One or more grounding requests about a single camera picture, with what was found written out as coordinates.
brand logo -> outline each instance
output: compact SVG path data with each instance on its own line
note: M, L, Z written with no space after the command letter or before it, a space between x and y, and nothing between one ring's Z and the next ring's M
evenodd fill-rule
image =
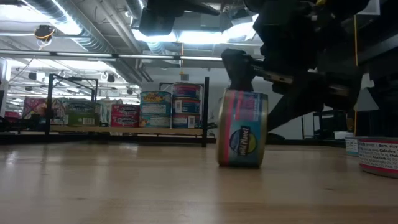
M246 156L256 149L257 139L250 132L250 127L241 126L241 129L232 134L229 139L229 146L239 156Z
M147 93L147 94L144 96L144 101L146 101L146 102L156 102L156 103L159 103L159 102L161 102L161 101L164 100L164 99L165 99L165 97L160 96L159 94L156 94L156 93Z
M133 118L116 118L115 122L123 125L132 125L137 123L137 121Z
M129 115L136 115L138 113L137 108L135 108L133 106L117 108L117 111L120 113L129 114Z
M70 103L68 104L68 110L76 112L89 112L93 109L92 106L85 103Z

wooden shelf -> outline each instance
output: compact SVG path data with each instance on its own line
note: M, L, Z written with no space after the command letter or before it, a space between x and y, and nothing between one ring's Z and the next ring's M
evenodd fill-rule
M137 134L189 134L202 135L202 129L171 129L171 128L115 128L115 127L68 127L51 125L51 131L76 132L115 132Z

tuna can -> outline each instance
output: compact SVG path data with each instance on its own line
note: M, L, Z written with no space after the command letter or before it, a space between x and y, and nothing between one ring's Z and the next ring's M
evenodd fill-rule
M136 128L138 124L138 105L112 105L111 127Z
M200 97L200 85L189 83L174 83L172 86L173 98L189 97L198 99Z
M139 118L140 128L170 128L170 117L169 116L140 116Z
M398 139L358 138L361 169L376 175L398 178Z
M218 125L218 164L261 166L267 136L267 117L267 95L225 90Z
M173 128L199 128L200 114L173 114Z
M112 116L111 127L125 127L136 128L138 127L139 119L133 116Z
M172 96L166 91L141 93L141 115L170 116Z
M173 98L173 114L200 113L200 100L193 98Z
M112 116L137 116L139 119L139 105L112 105Z
M68 126L99 126L101 105L89 101L67 103L63 121Z

stacked cans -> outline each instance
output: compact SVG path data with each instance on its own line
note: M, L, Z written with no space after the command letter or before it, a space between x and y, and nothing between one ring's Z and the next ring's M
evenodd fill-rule
M98 103L70 100L63 121L67 126L99 126L100 110Z
M172 95L166 91L144 91L141 93L142 128L170 128Z
M200 127L200 85L176 83L173 92L173 128Z
M138 124L138 105L112 105L111 127L136 128Z

wooden tabletop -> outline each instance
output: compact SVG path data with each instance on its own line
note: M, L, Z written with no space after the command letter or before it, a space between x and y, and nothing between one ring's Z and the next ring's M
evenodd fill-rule
M0 223L397 223L398 180L331 147L268 146L261 169L215 146L0 146Z

